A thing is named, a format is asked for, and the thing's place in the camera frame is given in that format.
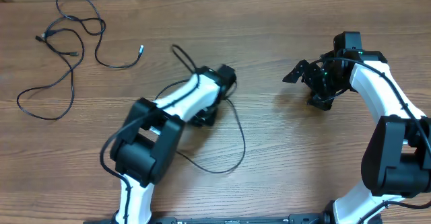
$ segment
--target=black cable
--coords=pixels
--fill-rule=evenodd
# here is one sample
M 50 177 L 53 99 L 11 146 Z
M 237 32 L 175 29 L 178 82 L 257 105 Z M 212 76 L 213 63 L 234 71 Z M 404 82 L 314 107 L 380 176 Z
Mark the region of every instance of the black cable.
M 331 96 L 331 97 L 329 97 L 329 98 L 326 98 L 326 99 L 323 99 L 323 100 L 315 100 L 315 102 L 326 102 L 326 101 L 328 101 L 328 100 L 333 100 L 333 99 L 335 99 L 336 97 L 338 97 L 338 96 L 340 96 L 340 95 L 342 95 L 344 92 L 346 92 L 348 89 L 342 89 L 342 90 L 340 90 L 339 92 L 337 92 L 335 95 L 333 95 L 333 96 Z
M 226 98 L 225 100 L 227 101 L 227 103 L 229 103 L 229 105 L 232 107 L 232 109 L 234 111 L 235 119 L 236 119 L 236 122 L 238 123 L 238 128 L 240 129 L 240 132 L 241 132 L 242 142 L 244 143 L 244 149 L 242 150 L 242 155 L 241 155 L 240 160 L 233 167 L 231 167 L 228 170 L 212 171 L 212 170 L 208 170 L 208 169 L 200 166 L 199 164 L 194 162 L 192 159 L 190 159 L 190 157 L 187 157 L 184 153 L 181 153 L 180 151 L 176 151 L 177 154 L 179 154 L 179 155 L 183 156 L 185 159 L 189 160 L 194 166 L 198 167 L 200 170 L 203 170 L 203 171 L 211 173 L 211 174 L 224 174 L 224 173 L 231 172 L 232 170 L 235 170 L 242 163 L 242 160 L 244 160 L 244 156 L 245 156 L 245 152 L 246 152 L 246 143 L 245 143 L 244 132 L 242 130 L 241 122 L 240 122 L 240 119 L 238 117 L 238 113 L 236 111 L 236 108 L 235 108 L 234 104 L 228 98 Z
M 159 96 L 163 93 L 163 92 L 165 92 L 168 88 L 170 88 L 170 87 L 172 87 L 172 86 L 174 86 L 174 85 L 178 85 L 179 83 L 185 83 L 185 82 L 187 82 L 188 81 L 188 79 L 183 79 L 183 80 L 180 80 L 180 81 L 177 81 L 177 82 L 175 82 L 175 83 L 171 83 L 170 85 L 168 85 L 168 86 L 166 86 L 164 89 L 162 89 L 158 94 L 157 94 L 157 96 L 154 98 L 154 100 L 157 100 L 158 98 L 159 98 Z M 235 108 L 235 105 L 232 103 L 232 101 L 230 101 L 229 100 L 229 97 L 236 91 L 236 88 L 238 87 L 238 84 L 237 84 L 237 82 L 235 81 L 234 82 L 234 84 L 235 84 L 235 86 L 234 86 L 234 88 L 232 89 L 232 90 L 230 90 L 230 93 L 224 98 L 224 100 L 226 100 L 228 103 L 229 103 L 229 105 L 232 107 L 232 109 L 233 109 L 233 111 L 234 111 L 234 115 L 235 115 L 235 119 L 236 119 L 236 122 L 237 122 L 237 124 L 238 124 L 238 127 L 239 127 L 239 129 L 240 129 L 240 132 L 241 132 L 241 137 L 242 137 L 242 142 L 244 143 L 244 150 L 242 151 L 242 156 L 241 156 L 241 158 L 240 158 L 240 160 L 233 166 L 233 167 L 231 167 L 230 169 L 228 169 L 228 170 L 224 170 L 224 171 L 220 171 L 220 172 L 217 172 L 217 171 L 212 171 L 212 170 L 208 170 L 208 169 L 206 169 L 206 168 L 204 168 L 204 167 L 202 167 L 202 166 L 200 166 L 199 164 L 197 164 L 196 162 L 194 162 L 190 157 L 187 157 L 184 153 L 181 153 L 180 151 L 176 151 L 176 153 L 177 154 L 179 154 L 179 155 L 181 155 L 181 156 L 183 156 L 185 159 L 187 159 L 188 161 L 190 161 L 194 166 L 196 166 L 196 167 L 198 167 L 200 170 L 203 170 L 203 171 L 205 171 L 205 172 L 208 172 L 208 173 L 211 173 L 211 174 L 224 174 L 224 173 L 228 173 L 228 172 L 231 172 L 232 170 L 235 170 L 241 163 L 242 163 L 242 160 L 244 159 L 244 156 L 245 156 L 245 152 L 246 152 L 246 143 L 245 143 L 245 137 L 244 137 L 244 132 L 242 131 L 242 127 L 241 127 L 241 122 L 240 122 L 240 119 L 239 119 L 239 117 L 238 117 L 238 113 L 237 113 L 237 111 L 236 111 L 236 108 Z
M 395 85 L 393 84 L 393 82 L 385 75 L 385 73 L 380 72 L 379 70 L 375 69 L 374 67 L 371 67 L 370 65 L 367 65 L 366 63 L 362 62 L 362 61 L 357 61 L 357 60 L 353 60 L 353 59 L 345 59 L 342 57 L 335 57 L 335 58 L 324 58 L 324 59 L 319 59 L 313 63 L 319 63 L 322 62 L 323 65 L 321 67 L 321 69 L 324 68 L 324 66 L 326 65 L 326 63 L 330 62 L 330 61 L 346 61 L 349 63 L 355 63 L 358 65 L 361 65 L 365 68 L 367 68 L 368 70 L 372 71 L 373 73 L 376 73 L 378 76 L 382 77 L 389 85 L 389 87 L 391 87 L 393 93 L 395 94 L 395 96 L 397 97 L 399 103 L 401 104 L 402 109 L 407 113 L 407 115 L 411 118 L 411 120 L 415 123 L 416 127 L 418 128 L 418 131 L 420 133 L 420 136 L 425 144 L 425 147 L 428 151 L 428 153 L 431 155 L 431 146 L 430 143 L 428 141 L 428 138 L 426 136 L 426 133 L 424 132 L 424 129 L 422 128 L 422 126 L 420 125 L 420 122 L 418 119 L 416 119 L 416 117 L 413 115 L 413 113 L 411 112 L 411 110 L 408 107 L 408 104 L 406 104 L 404 102 L 404 99 L 402 98 L 401 94 L 398 92 L 398 89 L 395 87 Z M 383 207 L 387 207 L 388 205 L 393 204 L 393 205 L 398 205 L 401 207 L 405 207 L 405 208 L 409 208 L 409 209 L 417 209 L 417 210 L 422 210 L 422 209 L 427 209 L 429 207 L 431 207 L 431 201 L 423 204 L 423 205 L 413 205 L 413 204 L 405 204 L 402 202 L 398 202 L 398 201 L 383 201 L 381 204 L 379 204 L 377 207 L 374 207 L 370 212 L 368 212 L 365 216 L 363 216 L 358 224 L 362 224 L 365 220 L 367 220 L 369 217 L 373 216 L 378 210 L 380 210 Z
M 48 48 L 50 49 L 50 50 L 52 50 L 53 52 L 55 52 L 59 57 L 61 57 L 61 59 L 63 59 L 63 61 L 65 61 L 66 62 L 66 64 L 67 64 L 67 66 L 69 67 L 69 70 L 68 71 L 66 71 L 66 73 L 62 76 L 62 77 L 60 77 L 60 79 L 59 80 L 57 80 L 56 82 L 54 82 L 54 83 L 52 83 L 52 84 L 50 84 L 50 85 L 45 85 L 45 86 L 39 86 L 39 87 L 32 87 L 32 88 L 30 88 L 30 89 L 26 89 L 26 90 L 24 90 L 23 92 L 21 92 L 18 96 L 17 96 L 17 98 L 16 98 L 16 104 L 18 105 L 18 108 L 20 108 L 20 110 L 22 110 L 24 113 L 26 113 L 26 114 L 28 114 L 28 115 L 30 115 L 30 116 L 33 116 L 33 117 L 36 117 L 36 118 L 39 118 L 39 119 L 43 119 L 43 120 L 59 120 L 60 118 L 62 118 L 64 115 L 66 115 L 67 113 L 68 113 L 68 111 L 70 111 L 70 109 L 71 109 L 71 107 L 72 107 L 72 104 L 73 104 L 73 100 L 75 99 L 75 89 L 74 89 L 74 85 L 73 85 L 73 70 L 79 65 L 79 64 L 81 64 L 81 62 L 83 61 L 83 59 L 84 59 L 84 43 L 83 43 L 83 41 L 82 41 L 82 39 L 81 39 L 81 37 L 79 36 L 79 34 L 75 31 L 75 30 L 72 30 L 72 29 L 69 29 L 69 28 L 61 28 L 61 29 L 58 29 L 58 30 L 52 30 L 52 27 L 53 26 L 55 26 L 57 23 L 59 23 L 59 22 L 61 22 L 61 21 L 63 21 L 63 20 L 72 20 L 72 21 L 74 21 L 74 22 L 79 22 L 81 25 L 82 25 L 82 27 L 83 27 L 83 29 L 89 34 L 89 35 L 92 35 L 92 36 L 97 36 L 97 35 L 100 35 L 100 38 L 99 38 L 99 42 L 98 42 L 98 44 L 97 44 L 97 46 L 96 46 L 96 49 L 95 49 L 95 51 L 94 51 L 94 56 L 95 56 L 95 58 L 96 58 L 96 60 L 98 61 L 98 63 L 100 63 L 101 65 L 104 65 L 105 67 L 110 67 L 110 68 L 115 68 L 115 69 L 124 69 L 124 68 L 129 68 L 129 67 L 132 67 L 133 65 L 135 65 L 137 62 L 138 62 L 138 60 L 141 58 L 141 55 L 143 54 L 143 46 L 141 46 L 140 48 L 139 48 L 139 52 L 138 52 L 138 56 L 137 56 L 137 59 L 133 62 L 133 63 L 131 63 L 131 64 L 128 64 L 128 65 L 123 65 L 123 66 L 113 66 L 113 65 L 107 65 L 107 64 L 104 64 L 104 63 L 102 63 L 102 62 L 100 62 L 99 61 L 99 59 L 98 59 L 98 57 L 97 57 L 97 52 L 98 52 L 98 49 L 99 49 L 99 47 L 100 47 L 100 43 L 101 43 L 101 41 L 102 41 L 102 35 L 103 35 L 103 33 L 104 33 L 104 31 L 105 31 L 105 29 L 106 29 L 106 22 L 100 17 L 100 14 L 99 14 L 99 11 L 96 9 L 96 7 L 94 6 L 94 4 L 90 1 L 90 0 L 86 0 L 92 7 L 93 7 L 93 10 L 96 12 L 96 15 L 97 15 L 97 17 L 94 17 L 94 18 L 86 18 L 86 19 L 79 19 L 78 17 L 75 17 L 75 16 L 73 16 L 73 15 L 66 15 L 65 13 L 63 13 L 62 11 L 61 11 L 61 9 L 60 9 L 60 7 L 59 7 L 59 0 L 55 0 L 55 5 L 56 5 L 56 7 L 57 7 L 57 10 L 59 11 L 59 13 L 63 16 L 63 17 L 60 17 L 60 18 L 58 18 L 58 19 L 56 19 L 55 21 L 53 21 L 53 22 L 51 22 L 49 25 L 48 25 L 48 27 L 46 28 L 46 30 L 45 30 L 45 32 L 44 32 L 44 34 L 42 35 L 42 36 L 36 36 L 36 39 L 37 39 L 37 41 L 39 41 L 39 42 L 43 42 L 43 43 L 45 43 L 47 46 L 48 46 Z M 86 21 L 90 21 L 90 20 L 98 20 L 99 22 L 100 22 L 100 31 L 99 32 L 95 32 L 95 33 L 93 33 L 93 32 L 90 32 L 90 31 L 88 31 L 88 29 L 86 28 L 86 26 L 85 26 L 85 24 L 84 24 L 84 22 L 86 22 Z M 67 31 L 67 32 L 73 32 L 77 37 L 78 37 L 78 39 L 79 39 L 79 41 L 81 42 L 81 46 L 82 46 L 82 53 L 81 53 L 81 58 L 78 60 L 78 62 L 76 63 L 76 64 L 74 64 L 74 66 L 71 66 L 70 65 L 70 63 L 69 63 L 69 61 L 64 57 L 65 55 L 67 55 L 67 56 L 73 56 L 73 57 L 76 57 L 76 56 L 79 56 L 79 53 L 78 52 L 61 52 L 61 51 L 58 51 L 57 49 L 55 49 L 54 48 L 54 46 L 52 46 L 49 42 L 48 42 L 48 37 L 50 37 L 50 36 L 53 36 L 53 35 L 55 35 L 56 33 L 58 33 L 58 32 L 64 32 L 64 31 Z M 26 110 L 24 107 L 22 107 L 21 106 L 21 104 L 20 104 L 20 97 L 21 97 L 21 95 L 22 94 L 24 94 L 24 93 L 26 93 L 26 92 L 29 92 L 29 91 L 32 91 L 32 90 L 36 90 L 36 89 L 48 89 L 48 88 L 50 88 L 50 87 L 53 87 L 53 86 L 56 86 L 56 84 L 58 84 L 60 81 L 62 81 L 64 78 L 66 78 L 66 76 L 68 76 L 68 74 L 71 74 L 71 100 L 70 100 L 70 103 L 69 103 L 69 106 L 67 107 L 67 109 L 60 115 L 60 116 L 58 116 L 58 117 L 54 117 L 54 118 L 49 118 L 49 117 L 43 117 L 43 116 L 38 116 L 38 115 L 36 115 L 36 114 L 33 114 L 33 113 L 31 113 L 31 112 L 29 112 L 28 110 Z
M 312 220 L 310 223 L 308 223 L 308 224 L 313 224 L 315 221 L 319 221 L 319 218 L 316 218 L 316 219 L 314 219 L 314 220 Z
M 193 62 L 193 60 L 190 58 L 190 56 L 180 47 L 180 46 L 178 46 L 178 45 L 175 45 L 175 44 L 173 44 L 172 45 L 172 51 L 173 52 L 175 52 L 175 50 L 174 50 L 174 48 L 177 48 L 177 49 L 179 49 L 188 59 L 189 59 L 189 61 L 190 61 L 190 64 L 192 64 L 192 66 L 193 66 L 193 68 L 194 68 L 194 71 L 196 72 L 197 71 L 197 68 L 196 68 L 196 64 L 195 64 L 195 62 Z M 176 53 L 174 53 L 175 54 L 175 56 L 178 58 L 178 59 L 180 59 L 180 61 L 182 61 L 183 63 L 184 63 L 184 61 L 178 56 L 178 54 L 176 54 Z M 171 107 L 171 106 L 173 106 L 173 105 L 175 105 L 176 103 L 178 103 L 178 102 L 180 102 L 181 100 L 183 100 L 183 99 L 185 99 L 187 96 L 189 96 L 189 95 L 191 95 L 198 87 L 199 87 L 199 84 L 201 83 L 201 81 L 200 81 L 200 76 L 199 76 L 199 74 L 197 73 L 196 74 L 197 75 L 197 82 L 196 82 L 196 85 L 193 87 L 193 89 L 191 89 L 189 92 L 187 92 L 186 94 L 184 94 L 183 96 L 181 96 L 181 97 L 179 97 L 178 99 L 176 99 L 176 100 L 174 100 L 174 101 L 172 101 L 171 103 L 169 103 L 169 104 L 167 104 L 167 105 L 165 105 L 165 106 L 162 106 L 160 109 L 161 110 L 164 110 L 164 109 L 167 109 L 167 108 L 169 108 L 169 107 Z M 120 180 L 122 180 L 125 184 L 126 184 L 126 187 L 127 187 L 127 189 L 126 189 L 126 191 L 127 191 L 127 197 L 126 197 L 126 203 L 125 203 L 125 213 L 124 213 L 124 220 L 125 220 L 125 224 L 127 224 L 127 217 L 129 216 L 128 215 L 128 211 L 129 211 L 129 203 L 130 203 L 130 195 L 131 195 L 131 187 L 130 187 L 130 183 L 129 183 L 129 181 L 126 179 L 126 177 L 124 177 L 124 176 L 122 176 L 122 175 L 120 175 L 120 174 L 118 174 L 118 173 L 116 173 L 114 170 L 112 170 L 112 169 L 110 169 L 106 164 L 105 164 L 105 162 L 104 162 L 104 152 L 106 151 L 106 149 L 108 148 L 108 146 L 110 145 L 110 143 L 114 140 L 114 139 L 116 139 L 117 137 L 118 137 L 118 135 L 119 134 L 121 134 L 124 130 L 127 130 L 129 127 L 131 127 L 131 126 L 133 126 L 134 124 L 136 124 L 136 123 L 138 123 L 139 121 L 141 121 L 141 120 L 145 120 L 146 118 L 149 118 L 149 117 L 151 117 L 153 114 L 155 114 L 155 112 L 150 112 L 149 114 L 146 114 L 146 115 L 143 115 L 143 116 L 140 116 L 140 117 L 138 117 L 138 118 L 136 118 L 135 120 L 132 120 L 129 124 L 127 124 L 127 125 L 125 125 L 125 126 L 123 126 L 123 127 L 121 127 L 117 132 L 115 132 L 114 134 L 112 134 L 109 138 L 108 138 L 108 140 L 106 140 L 106 142 L 105 142 L 105 144 L 103 144 L 103 146 L 102 146 L 102 149 L 100 150 L 100 165 L 108 172 L 108 173 L 110 173 L 111 175 L 113 175 L 113 176 L 115 176 L 115 177 L 117 177 L 117 178 L 119 178 Z
M 54 83 L 52 83 L 52 84 L 50 84 L 50 85 L 45 85 L 45 86 L 39 86 L 39 87 L 32 87 L 32 88 L 30 88 L 30 89 L 26 89 L 26 90 L 24 90 L 23 92 L 21 92 L 20 94 L 18 94 L 18 96 L 17 96 L 17 98 L 16 98 L 16 104 L 18 105 L 18 108 L 20 108 L 23 112 L 25 112 L 26 114 L 28 114 L 28 115 L 30 115 L 30 116 L 33 116 L 33 117 L 36 117 L 36 118 L 39 118 L 39 119 L 42 119 L 42 120 L 58 120 L 58 119 L 60 119 L 60 118 L 62 118 L 64 115 L 66 115 L 66 113 L 68 113 L 68 111 L 71 109 L 71 107 L 72 107 L 72 104 L 73 104 L 73 100 L 75 99 L 75 89 L 74 89 L 74 86 L 73 86 L 73 70 L 79 65 L 79 64 L 81 64 L 81 62 L 82 62 L 82 60 L 84 59 L 84 43 L 82 42 L 82 39 L 81 39 L 81 37 L 79 36 L 79 34 L 75 31 L 75 30 L 72 30 L 72 29 L 68 29 L 68 28 L 62 28 L 62 29 L 59 29 L 59 30 L 55 30 L 54 32 L 55 33 L 57 33 L 57 32 L 62 32 L 62 31 L 68 31 L 68 32 L 73 32 L 77 37 L 78 37 L 78 39 L 79 39 L 79 42 L 81 42 L 81 46 L 82 46 L 82 53 L 81 53 L 81 58 L 78 60 L 78 62 L 72 67 L 71 65 L 70 65 L 70 63 L 69 63 L 69 61 L 67 61 L 67 59 L 63 56 L 65 53 L 64 52 L 59 52 L 59 51 L 57 51 L 57 50 L 55 50 L 52 46 L 51 46 L 51 44 L 48 42 L 48 39 L 47 38 L 44 38 L 44 39 L 41 39 L 40 37 L 36 37 L 36 39 L 38 39 L 38 40 L 40 40 L 41 39 L 41 42 L 44 42 L 53 52 L 55 52 L 55 53 L 57 53 L 60 57 L 61 57 L 61 59 L 63 59 L 65 62 L 66 62 L 66 64 L 67 64 L 67 66 L 69 67 L 69 70 L 68 71 L 66 71 L 66 73 L 63 75 L 63 76 L 61 76 L 60 77 L 60 79 L 58 79 L 57 81 L 55 81 Z M 32 90 L 36 90 L 36 89 L 48 89 L 48 88 L 50 88 L 50 87 L 52 87 L 52 86 L 56 86 L 56 84 L 58 84 L 60 81 L 62 81 L 64 78 L 66 78 L 66 76 L 68 76 L 68 74 L 71 74 L 71 99 L 70 99 L 70 103 L 69 103 L 69 106 L 67 107 L 67 109 L 60 115 L 60 116 L 58 116 L 58 117 L 54 117 L 54 118 L 48 118 L 48 117 L 43 117 L 43 116 L 38 116 L 38 115 L 36 115 L 36 114 L 33 114 L 33 113 L 31 113 L 31 112 L 29 112 L 29 111 L 27 111 L 24 107 L 22 107 L 21 106 L 21 104 L 20 104 L 20 97 L 21 97 L 21 95 L 22 94 L 24 94 L 24 93 L 26 93 L 26 92 L 29 92 L 29 91 L 32 91 Z
M 57 7 L 57 10 L 59 11 L 59 13 L 63 17 L 65 17 L 65 18 L 67 18 L 67 19 L 69 19 L 71 21 L 74 21 L 74 22 L 79 22 L 82 25 L 82 27 L 84 28 L 84 30 L 89 35 L 92 35 L 92 36 L 98 36 L 98 35 L 100 35 L 100 38 L 99 38 L 99 41 L 97 43 L 96 49 L 94 50 L 94 57 L 96 58 L 96 60 L 97 60 L 98 63 L 100 63 L 101 65 L 103 65 L 105 67 L 110 67 L 110 68 L 113 68 L 113 69 L 126 69 L 126 68 L 129 68 L 129 67 L 132 67 L 133 65 L 135 65 L 138 62 L 138 60 L 141 58 L 141 55 L 142 55 L 142 52 L 143 52 L 143 46 L 141 46 L 139 48 L 139 54 L 138 54 L 137 59 L 133 63 L 127 64 L 127 65 L 122 65 L 122 66 L 107 65 L 105 63 L 102 63 L 99 60 L 99 58 L 97 57 L 97 52 L 99 50 L 100 43 L 102 42 L 103 33 L 106 30 L 106 23 L 100 17 L 99 11 L 96 9 L 96 6 L 94 6 L 94 4 L 92 3 L 92 1 L 91 0 L 86 0 L 86 1 L 93 7 L 94 12 L 96 12 L 97 18 L 86 18 L 86 19 L 81 20 L 78 17 L 75 17 L 73 15 L 67 15 L 63 11 L 61 11 L 61 9 L 59 7 L 59 0 L 55 0 L 55 6 Z M 87 30 L 86 26 L 84 25 L 84 22 L 89 21 L 89 20 L 98 20 L 99 21 L 99 23 L 100 23 L 100 31 L 99 32 L 90 32 L 89 30 Z
M 164 89 L 162 89 L 162 90 L 161 90 L 161 91 L 156 95 L 156 97 L 154 98 L 154 100 L 157 100 L 157 99 L 160 97 L 160 95 L 161 95 L 163 92 L 165 92 L 167 89 L 169 89 L 170 87 L 175 86 L 175 85 L 180 84 L 180 83 L 188 82 L 189 80 L 190 80 L 190 79 L 183 79 L 183 80 L 177 81 L 177 82 L 175 82 L 175 83 L 171 83 L 170 85 L 168 85 L 168 86 L 166 86 Z
M 374 207 L 371 211 L 369 211 L 366 215 L 364 215 L 362 218 L 360 218 L 358 224 L 363 224 L 365 220 L 370 218 L 372 215 L 374 215 L 381 208 L 387 207 L 390 204 L 409 208 L 409 209 L 415 209 L 415 210 L 423 210 L 423 209 L 427 209 L 427 208 L 431 207 L 431 201 L 426 203 L 426 204 L 423 204 L 423 205 L 414 205 L 414 204 L 405 204 L 405 203 L 398 202 L 398 201 L 387 200 L 387 201 L 383 201 L 378 206 Z

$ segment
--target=tangled cable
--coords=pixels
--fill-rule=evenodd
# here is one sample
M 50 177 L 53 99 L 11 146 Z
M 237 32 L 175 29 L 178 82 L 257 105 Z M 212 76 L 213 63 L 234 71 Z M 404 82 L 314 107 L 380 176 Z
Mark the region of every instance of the tangled cable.
M 36 40 L 39 42 L 43 42 L 45 43 L 48 48 L 55 52 L 61 59 L 63 59 L 63 61 L 65 61 L 65 63 L 67 64 L 67 66 L 69 67 L 69 70 L 66 71 L 66 73 L 61 76 L 57 81 L 55 81 L 54 83 L 50 84 L 50 85 L 45 85 L 45 86 L 39 86 L 39 87 L 32 87 L 30 89 L 26 89 L 23 92 L 21 92 L 20 94 L 18 94 L 17 98 L 16 98 L 16 104 L 18 105 L 18 107 L 25 112 L 26 114 L 39 118 L 39 119 L 43 119 L 43 120 L 59 120 L 60 118 L 62 118 L 64 115 L 66 115 L 68 113 L 68 111 L 70 111 L 72 104 L 73 104 L 73 100 L 75 99 L 75 89 L 73 86 L 73 70 L 79 65 L 81 64 L 82 60 L 84 59 L 84 52 L 85 52 L 85 46 L 84 46 L 84 42 L 82 41 L 81 37 L 79 36 L 79 34 L 73 30 L 73 29 L 69 29 L 69 28 L 61 28 L 61 29 L 56 29 L 53 30 L 52 27 L 55 26 L 56 24 L 58 24 L 59 22 L 63 21 L 63 20 L 71 20 L 73 22 L 79 22 L 82 26 L 82 28 L 89 34 L 92 36 L 99 36 L 99 42 L 97 43 L 96 49 L 94 50 L 94 57 L 96 58 L 97 62 L 105 67 L 110 67 L 113 69 L 125 69 L 125 68 L 129 68 L 132 67 L 133 65 L 135 65 L 139 59 L 141 58 L 141 55 L 143 54 L 143 45 L 140 46 L 139 48 L 139 52 L 138 52 L 138 56 L 136 58 L 136 60 L 130 64 L 126 64 L 126 65 L 121 65 L 121 66 L 116 66 L 116 65 L 107 65 L 106 63 L 102 63 L 98 56 L 98 50 L 100 47 L 100 43 L 102 42 L 102 37 L 103 37 L 103 33 L 106 30 L 106 22 L 100 17 L 99 11 L 96 9 L 96 7 L 94 6 L 94 4 L 90 1 L 90 0 L 86 0 L 92 7 L 94 12 L 96 12 L 97 17 L 92 17 L 92 18 L 86 18 L 86 19 L 79 19 L 76 16 L 73 15 L 67 15 L 66 13 L 64 13 L 60 7 L 59 7 L 59 0 L 55 0 L 55 5 L 57 7 L 57 10 L 59 11 L 59 13 L 62 15 L 62 17 L 56 19 L 55 21 L 51 22 L 49 24 L 49 26 L 46 28 L 45 32 L 42 34 L 42 36 L 36 36 Z M 90 32 L 87 28 L 86 25 L 84 24 L 84 22 L 90 21 L 90 20 L 98 20 L 100 22 L 100 31 L 99 32 Z M 55 47 L 48 42 L 48 37 L 50 36 L 54 36 L 55 34 L 59 33 L 59 32 L 72 32 L 74 33 L 78 39 L 79 42 L 81 43 L 81 47 L 82 47 L 82 52 L 81 52 L 81 58 L 78 60 L 78 62 L 76 64 L 74 64 L 74 66 L 72 66 L 69 61 L 65 58 L 65 56 L 71 56 L 71 57 L 77 57 L 79 56 L 78 52 L 61 52 L 58 51 L 57 49 L 55 49 Z M 32 91 L 32 90 L 36 90 L 36 89 L 48 89 L 50 87 L 56 86 L 56 84 L 58 84 L 60 81 L 62 81 L 64 78 L 66 78 L 66 76 L 71 75 L 71 99 L 70 99 L 70 103 L 69 106 L 67 107 L 67 109 L 60 114 L 58 117 L 53 117 L 53 118 L 49 118 L 49 117 L 44 117 L 44 116 L 38 116 L 36 114 L 33 114 L 31 112 L 29 112 L 28 110 L 26 110 L 24 107 L 21 106 L 20 104 L 20 97 L 22 94 Z

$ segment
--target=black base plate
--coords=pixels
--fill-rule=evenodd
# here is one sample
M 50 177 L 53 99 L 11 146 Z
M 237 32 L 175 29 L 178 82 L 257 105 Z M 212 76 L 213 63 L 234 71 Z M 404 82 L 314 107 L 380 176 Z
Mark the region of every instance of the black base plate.
M 110 219 L 84 224 L 116 224 Z M 151 219 L 149 224 L 319 224 L 319 214 L 291 214 L 288 217 L 241 217 L 241 218 L 203 218 L 175 219 L 173 217 Z

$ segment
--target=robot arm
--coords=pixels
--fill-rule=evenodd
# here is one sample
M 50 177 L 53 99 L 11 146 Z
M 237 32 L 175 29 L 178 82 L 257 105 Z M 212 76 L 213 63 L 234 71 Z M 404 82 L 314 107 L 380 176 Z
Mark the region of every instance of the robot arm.
M 296 83 L 302 76 L 302 82 L 312 90 L 307 104 L 330 110 L 334 98 L 350 89 L 362 96 L 376 123 L 362 158 L 362 179 L 344 197 L 330 202 L 323 213 L 325 223 L 330 224 L 371 223 L 373 216 L 384 209 L 383 206 L 375 211 L 382 202 L 399 202 L 431 191 L 431 156 L 413 120 L 383 77 L 349 60 L 363 62 L 384 73 L 430 138 L 431 120 L 401 91 L 384 56 L 362 50 L 359 32 L 336 36 L 334 50 L 321 55 L 316 62 L 300 61 L 283 81 Z M 415 147 L 416 152 L 402 153 L 404 143 Z
M 164 108 L 195 88 L 198 77 L 199 86 L 196 90 L 175 105 Z M 154 185 L 161 180 L 172 162 L 185 123 L 212 125 L 220 100 L 235 81 L 234 70 L 226 65 L 218 71 L 203 67 L 169 96 L 154 102 L 143 98 L 135 102 L 125 124 L 142 114 L 151 113 L 154 117 L 120 135 L 110 153 L 116 162 L 116 171 L 128 179 L 131 185 L 128 224 L 149 223 Z M 153 142 L 139 134 L 139 128 L 155 132 L 159 135 L 158 140 Z M 119 224 L 125 222 L 126 201 L 127 186 L 121 182 L 120 208 L 115 217 Z
M 401 91 L 401 88 L 393 79 L 387 63 L 382 63 L 380 61 L 364 61 L 364 63 L 385 73 L 392 83 L 394 83 L 401 97 L 404 99 L 404 102 L 408 104 L 409 109 L 417 119 L 425 116 L 425 114 L 417 109 Z M 350 77 L 350 85 L 362 96 L 376 124 L 381 116 L 397 115 L 405 119 L 410 118 L 388 83 L 382 77 L 364 66 L 354 66 L 352 76 Z
M 378 69 L 394 83 L 401 97 L 409 106 L 413 115 L 420 119 L 425 114 L 417 109 L 401 91 L 395 80 L 392 78 L 389 66 L 380 61 L 364 61 L 367 65 Z M 404 119 L 409 116 L 403 110 L 401 104 L 396 98 L 394 92 L 389 87 L 388 83 L 376 73 L 363 67 L 362 65 L 355 65 L 350 77 L 350 84 L 364 99 L 367 108 L 370 110 L 374 122 L 377 124 L 381 116 L 396 115 Z M 370 212 L 374 207 L 377 207 L 382 201 L 402 201 L 404 197 L 398 194 L 384 194 L 382 196 L 373 196 L 362 180 L 351 189 L 344 197 L 337 199 L 333 203 L 333 216 L 336 223 L 355 224 Z M 369 216 L 364 223 L 367 223 L 373 216 L 382 211 L 382 207 L 375 214 Z

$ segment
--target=wooden table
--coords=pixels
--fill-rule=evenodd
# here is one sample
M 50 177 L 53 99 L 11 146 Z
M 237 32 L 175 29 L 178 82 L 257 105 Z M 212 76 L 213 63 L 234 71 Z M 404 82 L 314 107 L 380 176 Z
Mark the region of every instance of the wooden table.
M 34 39 L 59 14 L 54 3 L 0 4 L 0 223 L 81 223 L 110 217 L 120 182 L 99 165 L 102 144 L 122 125 L 132 103 L 152 99 L 165 85 L 189 77 L 170 52 L 181 45 L 198 65 L 236 69 L 232 100 L 244 128 L 246 157 L 231 174 L 211 175 L 180 156 L 156 186 L 152 208 L 164 216 L 257 217 L 320 212 L 360 179 L 360 162 L 374 130 L 358 94 L 348 92 L 322 112 L 306 106 L 309 89 L 281 79 L 301 59 L 330 51 L 344 30 L 360 31 L 366 50 L 379 50 L 414 104 L 431 114 L 431 0 L 119 0 L 95 1 L 107 23 L 99 51 L 105 63 L 131 62 L 115 70 L 94 59 L 98 37 L 64 22 L 82 36 L 86 55 L 75 70 L 76 99 L 56 122 L 24 114 L 16 96 L 46 85 L 67 70 Z M 81 18 L 94 12 L 84 1 L 61 3 Z M 97 23 L 90 28 L 98 29 Z M 78 50 L 67 33 L 51 42 Z M 44 116 L 62 112 L 70 81 L 22 98 Z M 180 149 L 212 170 L 234 165 L 242 151 L 228 105 L 213 128 L 188 128 Z M 408 202 L 428 202 L 419 195 Z M 391 207 L 387 223 L 429 223 L 430 211 Z

